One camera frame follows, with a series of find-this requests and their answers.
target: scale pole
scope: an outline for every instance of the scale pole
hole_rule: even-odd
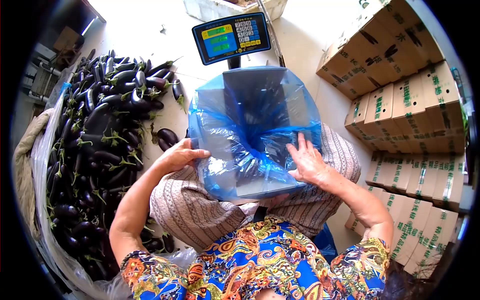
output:
[[[265,8],[262,0],[257,0],[257,3],[258,3],[258,8],[265,15],[265,19],[267,21],[268,33],[270,35],[270,39],[273,41],[272,44],[273,44],[273,48],[275,49],[275,54],[278,57],[278,63],[280,64],[280,67],[285,67],[285,61],[283,60],[283,54],[282,54],[282,51],[280,50],[280,44],[278,43],[278,40],[276,38],[275,30],[273,30],[272,21],[270,20],[270,16],[268,15],[267,9]]]

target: stacked cardboard boxes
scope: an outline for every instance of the stacked cardboard boxes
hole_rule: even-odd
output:
[[[394,221],[390,258],[418,278],[429,278],[454,233],[458,214],[436,208],[431,202],[369,187]],[[345,227],[364,234],[365,227],[350,214]]]
[[[465,157],[374,152],[365,176],[368,185],[459,211]]]
[[[345,127],[372,150],[464,153],[460,96],[443,61],[352,102]]]
[[[405,0],[371,1],[322,55],[316,73],[355,99],[443,59]]]

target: scale display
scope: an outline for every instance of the scale display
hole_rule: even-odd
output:
[[[207,22],[195,26],[192,32],[204,65],[271,47],[262,12]]]

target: green lcd screen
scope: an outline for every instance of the green lcd screen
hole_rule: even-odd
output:
[[[230,48],[229,44],[222,44],[220,46],[213,47],[213,52],[222,51],[222,50],[225,50],[225,49],[228,49],[228,48]]]
[[[225,27],[220,27],[214,30],[207,31],[208,36],[214,36],[216,34],[225,32]]]
[[[213,37],[210,40],[210,44],[216,44],[218,42],[223,42],[223,41],[226,41],[227,40],[227,36],[226,35],[223,35],[223,36],[216,36],[216,37]]]

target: hand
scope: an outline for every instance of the hand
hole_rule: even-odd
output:
[[[165,151],[165,153],[158,158],[156,163],[163,164],[166,172],[171,173],[180,171],[184,166],[193,166],[193,160],[196,158],[206,158],[210,156],[210,151],[203,149],[192,150],[192,143],[190,139],[182,139]]]
[[[298,181],[317,185],[322,190],[330,192],[332,184],[343,179],[342,175],[334,168],[324,163],[322,155],[313,147],[310,141],[305,141],[303,133],[298,136],[299,149],[294,145],[287,144],[287,150],[292,155],[297,168],[288,171]]]

